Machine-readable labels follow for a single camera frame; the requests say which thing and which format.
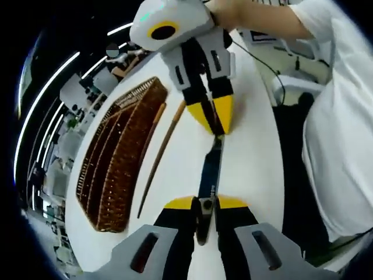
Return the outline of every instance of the hand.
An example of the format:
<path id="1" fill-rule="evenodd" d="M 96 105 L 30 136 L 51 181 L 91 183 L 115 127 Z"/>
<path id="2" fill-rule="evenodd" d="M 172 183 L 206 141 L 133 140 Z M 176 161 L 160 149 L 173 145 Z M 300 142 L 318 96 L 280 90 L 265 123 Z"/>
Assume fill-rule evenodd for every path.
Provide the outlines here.
<path id="1" fill-rule="evenodd" d="M 240 25 L 240 3 L 251 0 L 211 0 L 206 3 L 207 8 L 215 15 L 217 24 L 232 31 Z"/>

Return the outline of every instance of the white t-shirt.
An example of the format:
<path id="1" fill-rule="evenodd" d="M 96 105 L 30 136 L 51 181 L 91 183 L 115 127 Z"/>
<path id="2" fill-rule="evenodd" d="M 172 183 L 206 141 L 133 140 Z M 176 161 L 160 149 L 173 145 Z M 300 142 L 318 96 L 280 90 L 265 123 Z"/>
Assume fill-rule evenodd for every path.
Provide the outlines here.
<path id="1" fill-rule="evenodd" d="M 290 7 L 318 41 L 336 45 L 333 79 L 303 127 L 303 161 L 333 242 L 373 227 L 373 52 L 333 2 Z"/>

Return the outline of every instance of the black scissors blade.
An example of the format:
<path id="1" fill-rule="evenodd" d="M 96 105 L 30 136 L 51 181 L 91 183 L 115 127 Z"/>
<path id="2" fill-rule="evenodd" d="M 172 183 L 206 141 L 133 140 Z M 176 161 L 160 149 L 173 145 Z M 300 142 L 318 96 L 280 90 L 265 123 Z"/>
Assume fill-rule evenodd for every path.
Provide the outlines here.
<path id="1" fill-rule="evenodd" d="M 204 245 L 209 234 L 213 207 L 216 200 L 219 183 L 221 154 L 224 136 L 215 137 L 211 151 L 206 155 L 199 184 L 198 199 L 200 202 L 200 215 L 196 230 L 197 241 Z"/>

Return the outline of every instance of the white table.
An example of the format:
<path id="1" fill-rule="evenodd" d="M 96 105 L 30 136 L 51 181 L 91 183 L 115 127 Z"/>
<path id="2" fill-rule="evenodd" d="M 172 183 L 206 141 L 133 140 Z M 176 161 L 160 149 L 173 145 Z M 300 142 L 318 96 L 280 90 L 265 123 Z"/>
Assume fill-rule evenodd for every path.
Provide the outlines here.
<path id="1" fill-rule="evenodd" d="M 244 46 L 236 31 L 231 35 Z M 283 166 L 269 97 L 252 58 L 236 45 L 229 50 L 236 53 L 237 77 L 232 80 L 235 107 L 232 132 L 225 137 L 219 193 L 240 197 L 250 204 L 259 222 L 269 222 L 281 230 L 284 210 Z M 123 233 L 96 232 L 75 195 L 83 158 L 95 130 L 113 101 L 152 76 L 158 76 L 168 89 L 167 107 L 139 173 L 128 227 Z M 185 110 L 157 169 L 141 217 L 136 218 L 154 159 L 181 100 L 182 94 L 173 85 L 160 56 L 156 55 L 139 72 L 121 82 L 97 113 L 75 159 L 66 199 L 66 231 L 82 270 L 99 269 L 109 261 L 112 248 L 128 234 L 144 224 L 154 224 L 169 201 L 198 194 L 203 162 L 212 147 L 213 136 Z M 225 279 L 214 228 L 213 223 L 205 246 L 196 243 L 189 279 Z"/>

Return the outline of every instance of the wooden chopstick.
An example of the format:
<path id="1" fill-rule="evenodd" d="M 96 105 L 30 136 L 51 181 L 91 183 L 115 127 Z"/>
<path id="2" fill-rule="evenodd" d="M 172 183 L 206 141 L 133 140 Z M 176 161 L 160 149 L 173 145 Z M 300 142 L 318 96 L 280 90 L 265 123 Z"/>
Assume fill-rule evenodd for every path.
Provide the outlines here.
<path id="1" fill-rule="evenodd" d="M 180 119 L 181 114 L 184 111 L 184 109 L 185 109 L 185 101 L 182 101 L 181 104 L 179 105 L 179 108 L 176 111 L 176 114 L 175 114 L 175 116 L 174 116 L 174 118 L 171 122 L 170 127 L 167 130 L 167 133 L 166 133 L 166 135 L 163 139 L 163 142 L 161 144 L 161 147 L 158 151 L 156 160 L 154 161 L 154 164 L 153 164 L 152 170 L 150 172 L 149 178 L 147 179 L 147 183 L 145 185 L 145 190 L 144 190 L 144 193 L 142 195 L 142 199 L 141 199 L 141 203 L 140 203 L 140 208 L 139 208 L 139 212 L 138 212 L 138 219 L 140 218 L 141 211 L 142 211 L 142 208 L 144 206 L 147 193 L 149 192 L 150 185 L 152 184 L 154 175 L 156 174 L 156 171 L 157 171 L 158 165 L 161 161 L 161 158 L 163 156 L 164 150 L 166 149 L 166 146 L 167 146 L 167 144 L 168 144 L 168 142 L 171 138 L 172 133 L 175 130 L 175 127 L 176 127 L 177 123 L 179 122 L 179 119 Z"/>
<path id="2" fill-rule="evenodd" d="M 146 154 L 146 151 L 147 151 L 147 147 L 149 146 L 150 140 L 152 139 L 152 136 L 154 134 L 154 130 L 156 130 L 157 124 L 159 122 L 159 119 L 161 119 L 161 116 L 163 114 L 163 111 L 164 111 L 165 107 L 166 107 L 166 103 L 163 103 L 159 107 L 158 112 L 156 114 L 156 117 L 153 120 L 153 125 L 152 125 L 152 127 L 149 131 L 149 134 L 148 134 L 148 136 L 146 138 L 146 141 L 145 141 L 145 144 L 144 144 L 144 148 L 143 148 L 143 150 L 141 152 L 141 155 L 140 155 L 139 167 L 141 167 L 141 165 L 142 165 L 142 161 L 144 160 L 144 157 L 145 157 L 145 154 Z"/>

